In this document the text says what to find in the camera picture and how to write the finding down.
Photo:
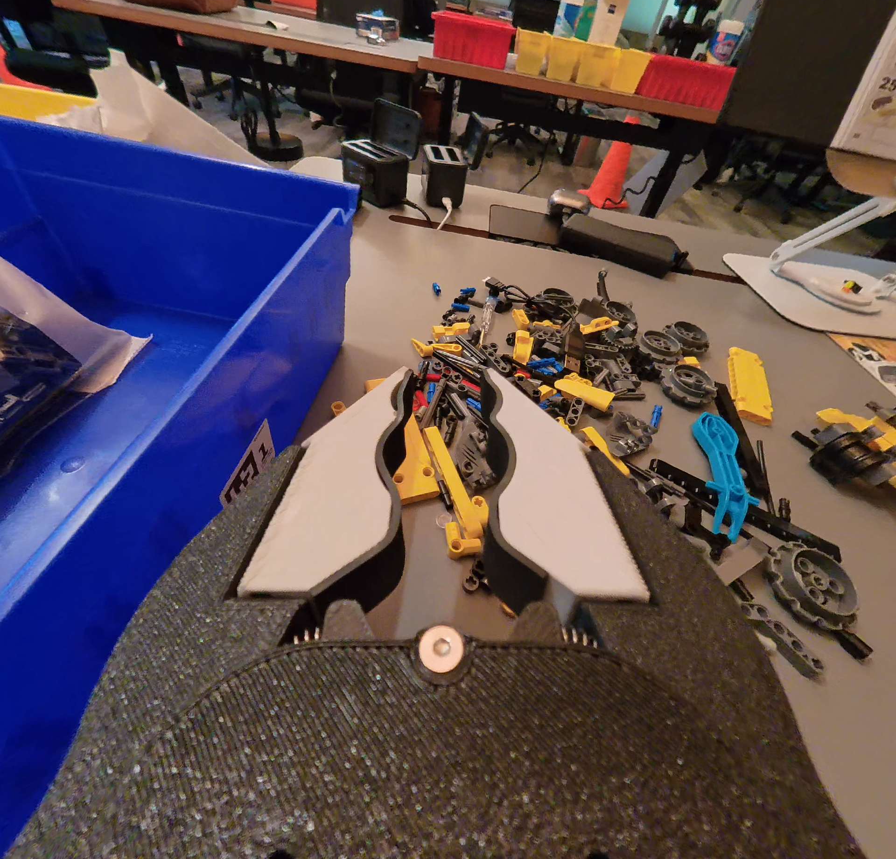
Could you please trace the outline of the small yellow plastic bin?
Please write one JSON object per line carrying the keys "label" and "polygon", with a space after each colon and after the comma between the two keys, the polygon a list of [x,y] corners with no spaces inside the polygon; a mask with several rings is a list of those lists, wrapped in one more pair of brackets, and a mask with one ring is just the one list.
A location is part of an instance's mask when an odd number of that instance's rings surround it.
{"label": "small yellow plastic bin", "polygon": [[575,75],[575,83],[585,87],[609,90],[620,63],[620,47],[586,42]]}
{"label": "small yellow plastic bin", "polygon": [[610,81],[610,90],[635,94],[653,54],[633,48],[617,48],[618,61]]}
{"label": "small yellow plastic bin", "polygon": [[588,43],[576,37],[551,36],[546,55],[545,77],[551,81],[575,82]]}
{"label": "small yellow plastic bin", "polygon": [[549,55],[552,37],[549,32],[517,28],[514,41],[515,70],[522,74],[539,76]]}

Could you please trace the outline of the orange traffic cone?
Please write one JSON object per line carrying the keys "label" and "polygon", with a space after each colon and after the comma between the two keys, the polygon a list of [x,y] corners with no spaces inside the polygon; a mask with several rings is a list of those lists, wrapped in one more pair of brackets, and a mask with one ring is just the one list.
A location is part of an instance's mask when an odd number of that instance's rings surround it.
{"label": "orange traffic cone", "polygon": [[630,210],[640,215],[656,180],[657,166],[645,165],[629,175],[634,145],[620,140],[611,142],[598,171],[586,189],[584,199],[595,210]]}

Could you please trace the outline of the small yellow toy assembly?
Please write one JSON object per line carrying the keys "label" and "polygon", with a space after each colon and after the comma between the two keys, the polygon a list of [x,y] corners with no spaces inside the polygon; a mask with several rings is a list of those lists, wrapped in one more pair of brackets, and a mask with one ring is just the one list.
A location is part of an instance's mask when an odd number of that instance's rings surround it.
{"label": "small yellow toy assembly", "polygon": [[869,402],[871,417],[837,408],[816,412],[823,427],[791,436],[810,450],[809,464],[833,485],[861,481],[895,487],[895,409]]}

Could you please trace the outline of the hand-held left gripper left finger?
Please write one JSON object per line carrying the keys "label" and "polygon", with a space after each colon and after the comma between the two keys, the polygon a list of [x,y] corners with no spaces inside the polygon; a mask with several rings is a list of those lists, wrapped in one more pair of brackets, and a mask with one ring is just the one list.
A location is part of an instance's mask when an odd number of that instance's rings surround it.
{"label": "hand-held left gripper left finger", "polygon": [[337,599],[369,611],[405,566],[394,476],[406,458],[415,373],[401,367],[305,440],[237,585],[243,598]]}

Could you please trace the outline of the black board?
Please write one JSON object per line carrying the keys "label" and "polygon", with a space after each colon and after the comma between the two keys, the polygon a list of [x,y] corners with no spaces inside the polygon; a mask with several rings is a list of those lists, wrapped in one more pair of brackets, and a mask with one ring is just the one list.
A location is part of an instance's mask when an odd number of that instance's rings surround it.
{"label": "black board", "polygon": [[895,0],[764,0],[718,125],[829,148]]}

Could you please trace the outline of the large yellow plastic bin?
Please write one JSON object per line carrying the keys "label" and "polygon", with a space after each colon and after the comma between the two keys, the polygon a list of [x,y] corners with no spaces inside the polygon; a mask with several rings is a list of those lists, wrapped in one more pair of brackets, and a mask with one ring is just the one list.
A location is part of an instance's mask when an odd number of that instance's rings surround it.
{"label": "large yellow plastic bin", "polygon": [[1,84],[1,115],[5,117],[38,122],[48,115],[66,114],[93,105],[93,98]]}

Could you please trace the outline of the long yellow toy panel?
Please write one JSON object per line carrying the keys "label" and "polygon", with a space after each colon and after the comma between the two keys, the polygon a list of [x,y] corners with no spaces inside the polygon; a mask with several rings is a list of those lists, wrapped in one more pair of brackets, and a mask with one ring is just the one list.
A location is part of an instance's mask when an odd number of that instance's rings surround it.
{"label": "long yellow toy panel", "polygon": [[728,350],[729,393],[741,419],[770,426],[773,417],[769,384],[763,361],[751,351]]}

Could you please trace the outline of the pile of toy building parts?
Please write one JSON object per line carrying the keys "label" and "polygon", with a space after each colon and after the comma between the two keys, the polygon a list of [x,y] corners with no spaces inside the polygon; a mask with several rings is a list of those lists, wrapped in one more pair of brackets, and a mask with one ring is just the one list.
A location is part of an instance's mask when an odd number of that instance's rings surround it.
{"label": "pile of toy building parts", "polygon": [[[729,386],[685,351],[681,360],[676,331],[652,331],[630,339],[631,309],[615,314],[599,299],[586,300],[585,317],[574,298],[550,288],[534,302],[516,287],[499,300],[497,336],[476,344],[482,309],[468,309],[472,289],[424,334],[424,318],[437,317],[439,300],[426,300],[424,282],[410,279],[395,291],[397,279],[379,279],[367,265],[356,266],[346,293],[346,333],[353,350],[382,370],[389,361],[419,363],[410,428],[427,453],[422,436],[439,430],[442,454],[452,452],[450,471],[475,493],[493,491],[497,479],[487,465],[487,422],[480,410],[480,386],[488,370],[516,385],[594,455],[621,471],[623,497],[635,501],[646,519],[661,517],[663,535],[674,532],[675,547],[693,544],[699,562],[674,561],[670,554],[645,548],[649,561],[671,561],[669,576],[645,572],[653,589],[650,604],[601,603],[579,606],[574,636],[594,636],[603,649],[621,655],[635,648],[635,636],[654,624],[644,651],[659,660],[658,640],[673,640],[678,650],[697,649],[697,663],[715,658],[722,636],[709,634],[711,599],[702,596],[703,573],[721,577],[725,622],[733,611],[804,677],[820,680],[825,664],[816,651],[838,644],[868,666],[873,649],[856,631],[860,617],[857,567],[843,564],[842,540],[829,538],[834,510],[845,516],[849,502],[867,498],[869,485],[833,485],[810,467],[810,450],[772,426],[738,417]],[[718,415],[739,439],[736,459],[750,495],[760,500],[748,510],[738,540],[728,539],[728,523],[714,534],[717,498],[707,486],[711,467],[691,426],[702,413]]]}

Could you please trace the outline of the instruction booklet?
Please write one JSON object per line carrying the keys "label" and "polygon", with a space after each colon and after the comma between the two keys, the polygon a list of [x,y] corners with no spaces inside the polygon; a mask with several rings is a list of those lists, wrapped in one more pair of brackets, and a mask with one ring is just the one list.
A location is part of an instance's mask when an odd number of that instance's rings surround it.
{"label": "instruction booklet", "polygon": [[832,148],[895,159],[895,48],[879,49],[857,86]]}

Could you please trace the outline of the black dumbbell rack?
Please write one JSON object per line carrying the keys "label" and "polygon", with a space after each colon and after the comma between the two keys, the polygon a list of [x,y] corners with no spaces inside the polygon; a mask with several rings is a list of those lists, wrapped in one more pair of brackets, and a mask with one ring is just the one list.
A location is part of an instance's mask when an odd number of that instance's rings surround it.
{"label": "black dumbbell rack", "polygon": [[690,59],[694,49],[707,42],[716,30],[716,20],[708,18],[723,0],[675,0],[675,16],[666,15],[658,28],[664,39],[662,53]]}

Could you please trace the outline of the black charging case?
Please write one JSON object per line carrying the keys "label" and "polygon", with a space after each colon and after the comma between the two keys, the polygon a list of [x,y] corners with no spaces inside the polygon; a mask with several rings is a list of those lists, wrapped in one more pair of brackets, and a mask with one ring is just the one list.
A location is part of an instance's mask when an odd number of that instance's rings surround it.
{"label": "black charging case", "polygon": [[359,202],[378,208],[404,203],[410,163],[420,152],[422,118],[409,107],[377,98],[371,133],[342,142],[342,177],[359,187]]}
{"label": "black charging case", "polygon": [[422,148],[421,184],[425,202],[444,209],[460,208],[469,171],[479,168],[490,129],[477,113],[470,113],[459,146],[425,144]]}

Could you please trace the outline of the cyan plastic separator tool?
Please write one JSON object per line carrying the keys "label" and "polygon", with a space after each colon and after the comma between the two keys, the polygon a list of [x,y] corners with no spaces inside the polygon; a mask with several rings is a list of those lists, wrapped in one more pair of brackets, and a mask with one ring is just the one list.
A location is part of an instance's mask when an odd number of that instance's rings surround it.
{"label": "cyan plastic separator tool", "polygon": [[739,538],[748,510],[760,504],[759,498],[748,493],[736,459],[739,439],[733,427],[711,413],[702,413],[691,430],[711,467],[706,486],[717,498],[712,531],[718,535],[727,522],[728,539],[733,544]]}

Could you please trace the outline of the white document stand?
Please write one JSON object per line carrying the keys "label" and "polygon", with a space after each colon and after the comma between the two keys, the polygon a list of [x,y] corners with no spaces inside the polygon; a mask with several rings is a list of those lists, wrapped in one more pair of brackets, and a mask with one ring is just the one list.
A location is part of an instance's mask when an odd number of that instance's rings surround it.
{"label": "white document stand", "polygon": [[800,327],[893,339],[894,274],[874,279],[855,268],[800,257],[894,209],[894,199],[876,197],[781,244],[769,258],[730,252],[723,262],[774,311]]}

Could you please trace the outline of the blue plastic bin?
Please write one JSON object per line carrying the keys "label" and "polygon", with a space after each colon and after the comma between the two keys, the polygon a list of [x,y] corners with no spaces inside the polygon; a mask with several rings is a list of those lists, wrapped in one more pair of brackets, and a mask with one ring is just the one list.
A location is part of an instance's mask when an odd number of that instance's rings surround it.
{"label": "blue plastic bin", "polygon": [[179,551],[285,448],[337,356],[356,190],[2,119],[2,258],[150,337],[2,478],[2,852]]}

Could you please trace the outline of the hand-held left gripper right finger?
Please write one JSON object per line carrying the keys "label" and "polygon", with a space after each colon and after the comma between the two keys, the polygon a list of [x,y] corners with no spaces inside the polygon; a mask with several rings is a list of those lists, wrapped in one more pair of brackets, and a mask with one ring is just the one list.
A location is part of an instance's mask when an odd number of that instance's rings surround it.
{"label": "hand-held left gripper right finger", "polygon": [[546,601],[562,618],[586,602],[649,604],[651,593],[591,465],[593,451],[518,387],[481,383],[489,499],[482,560],[515,615]]}

